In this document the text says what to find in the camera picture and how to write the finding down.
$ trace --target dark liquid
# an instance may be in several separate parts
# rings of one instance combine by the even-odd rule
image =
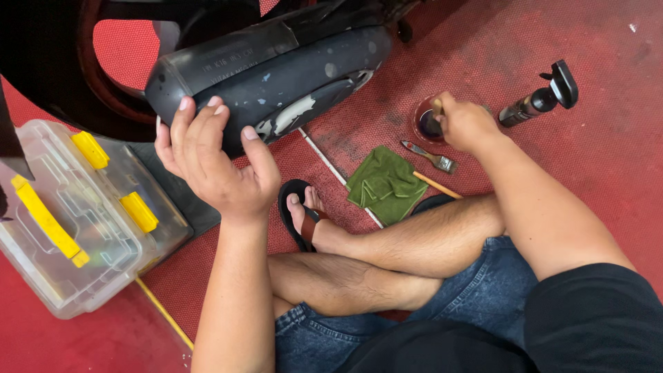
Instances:
[[[436,120],[428,121],[431,115],[433,115],[432,109],[421,115],[421,118],[419,118],[419,131],[421,131],[422,135],[434,139],[442,136],[442,128],[440,128],[440,122]]]

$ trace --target white floor line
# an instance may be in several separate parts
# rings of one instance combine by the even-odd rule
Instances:
[[[327,159],[327,157],[325,157],[325,155],[322,154],[320,149],[318,149],[318,146],[313,142],[313,140],[311,140],[310,137],[308,137],[308,135],[306,135],[306,132],[304,132],[303,129],[298,128],[298,130],[299,130],[299,133],[302,134],[302,137],[306,140],[306,142],[309,145],[311,145],[311,147],[316,152],[316,154],[320,157],[320,159],[322,159],[322,161],[325,163],[325,165],[327,165],[327,168],[329,170],[331,170],[331,173],[333,173],[334,176],[336,176],[336,178],[338,179],[338,181],[340,181],[341,184],[343,184],[343,186],[345,186],[345,184],[347,184],[347,181],[345,181],[345,179],[341,176],[341,174],[338,172],[338,170],[336,170],[336,168],[332,165],[332,163],[329,161],[329,159]],[[378,227],[380,227],[380,229],[384,228],[384,226],[382,225],[380,220],[378,220],[378,218],[373,214],[372,211],[370,211],[367,207],[364,210],[366,210],[366,212],[368,212],[371,219],[373,219],[373,221],[377,224]]]

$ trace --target black shirt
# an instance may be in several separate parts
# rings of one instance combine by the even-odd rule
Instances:
[[[585,265],[528,296],[525,347],[465,323],[415,321],[362,344],[337,373],[663,372],[663,306],[639,274]]]

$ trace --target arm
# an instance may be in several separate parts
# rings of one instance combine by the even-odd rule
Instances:
[[[596,215],[502,134],[486,110],[448,92],[441,99],[445,140],[486,170],[509,235],[539,280],[592,263],[634,270]]]
[[[280,175],[252,127],[241,132],[250,166],[237,169],[221,150],[229,111],[220,98],[213,97],[194,119],[195,111],[193,99],[184,97],[170,132],[160,125],[154,144],[166,169],[222,216],[192,371],[273,372],[267,220]]]

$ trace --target plastic storage box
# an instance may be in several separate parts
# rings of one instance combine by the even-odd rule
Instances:
[[[99,308],[193,234],[126,145],[44,120],[17,133],[36,181],[0,164],[0,249],[56,317]]]

